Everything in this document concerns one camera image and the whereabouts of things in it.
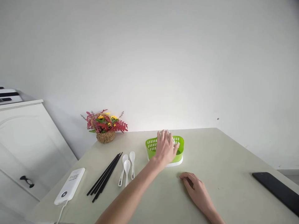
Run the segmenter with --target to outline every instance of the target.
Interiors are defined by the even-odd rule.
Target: floor
[[[285,175],[288,179],[299,185],[299,175]]]

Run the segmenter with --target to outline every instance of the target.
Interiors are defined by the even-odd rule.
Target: black smartphone
[[[253,173],[253,177],[299,217],[299,195],[268,172]]]

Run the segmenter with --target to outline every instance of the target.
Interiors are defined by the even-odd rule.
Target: white power bank
[[[61,191],[54,201],[55,205],[59,205],[66,200],[69,201],[74,197],[84,172],[85,168],[80,168],[71,172],[70,176],[66,180],[66,183],[63,185]]]

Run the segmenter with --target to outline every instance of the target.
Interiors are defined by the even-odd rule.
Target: white plastic spoon
[[[131,162],[132,162],[132,179],[134,179],[135,178],[135,172],[134,172],[134,161],[135,161],[135,152],[134,151],[132,151],[132,152],[130,152],[130,160],[131,160]]]
[[[125,172],[125,161],[128,159],[128,155],[124,154],[124,156],[122,157],[122,164],[124,165],[124,168],[122,169],[121,172],[121,177],[119,178],[119,182],[118,182],[118,186],[121,187],[122,185],[122,178],[124,176],[124,172]]]
[[[124,167],[125,167],[125,172],[126,172],[126,186],[128,185],[128,175],[129,175],[129,171],[130,171],[130,167],[131,167],[131,163],[130,160],[126,160],[124,162]]]

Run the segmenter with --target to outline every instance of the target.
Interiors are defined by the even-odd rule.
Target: hand
[[[167,130],[163,130],[161,136],[160,132],[157,133],[156,154],[152,159],[158,163],[161,170],[174,160],[179,146],[179,143],[173,146],[172,134],[168,134]]]
[[[193,202],[206,216],[209,217],[211,213],[216,212],[210,195],[201,180],[199,180],[193,173],[182,173],[180,178],[183,179],[184,185]],[[193,187],[189,184],[187,178],[193,183]]]

